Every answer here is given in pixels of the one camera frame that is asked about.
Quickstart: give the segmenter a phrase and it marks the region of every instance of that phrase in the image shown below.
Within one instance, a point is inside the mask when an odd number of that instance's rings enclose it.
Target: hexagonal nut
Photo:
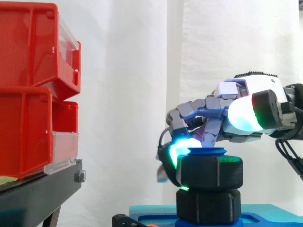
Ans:
[[[82,169],[78,172],[78,182],[83,183],[85,182],[85,180],[86,180],[86,171]]]
[[[233,156],[186,155],[178,159],[177,181],[191,189],[238,189],[243,185],[243,161]]]
[[[177,215],[196,225],[231,225],[241,215],[241,195],[238,190],[198,192],[177,191]]]

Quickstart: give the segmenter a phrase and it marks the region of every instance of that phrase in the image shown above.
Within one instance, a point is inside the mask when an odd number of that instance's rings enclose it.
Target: glowing sensor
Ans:
[[[182,138],[172,144],[169,148],[169,155],[175,168],[177,168],[177,160],[179,155],[187,155],[190,152],[188,148],[201,147],[201,142],[194,138]]]
[[[252,96],[245,96],[232,102],[228,109],[228,120],[237,129],[242,131],[261,131],[253,110]]]

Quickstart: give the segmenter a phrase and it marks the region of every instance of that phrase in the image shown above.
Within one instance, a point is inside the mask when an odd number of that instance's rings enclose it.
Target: white backdrop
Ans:
[[[168,27],[167,103],[173,104],[167,105],[167,111],[179,102],[204,98],[219,82],[248,71],[277,74],[285,86],[303,82],[298,69],[297,1],[169,0],[167,23],[172,25]],[[173,85],[169,80],[175,75],[180,83]],[[243,159],[242,203],[271,203],[303,215],[303,183],[274,143],[263,136],[252,143],[217,146]],[[291,144],[301,150],[302,142]],[[165,186],[165,203],[175,202],[173,190],[171,184]]]
[[[165,126],[166,1],[46,1],[82,43],[81,94],[71,100],[87,179],[62,205],[58,227],[109,227],[130,205],[162,203],[155,157]]]

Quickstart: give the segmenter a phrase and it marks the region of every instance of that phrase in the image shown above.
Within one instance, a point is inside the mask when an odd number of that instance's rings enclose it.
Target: red bin drawer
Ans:
[[[52,3],[0,1],[0,86],[44,86],[65,100],[80,92],[80,50]]]
[[[52,102],[46,87],[0,87],[0,177],[74,165],[77,122],[77,103]]]

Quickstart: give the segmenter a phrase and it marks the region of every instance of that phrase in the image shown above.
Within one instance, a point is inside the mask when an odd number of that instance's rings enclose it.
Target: blue tray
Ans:
[[[241,219],[230,227],[303,227],[303,217],[270,204],[242,205]],[[178,219],[175,205],[131,206],[131,218],[159,227],[198,227]]]

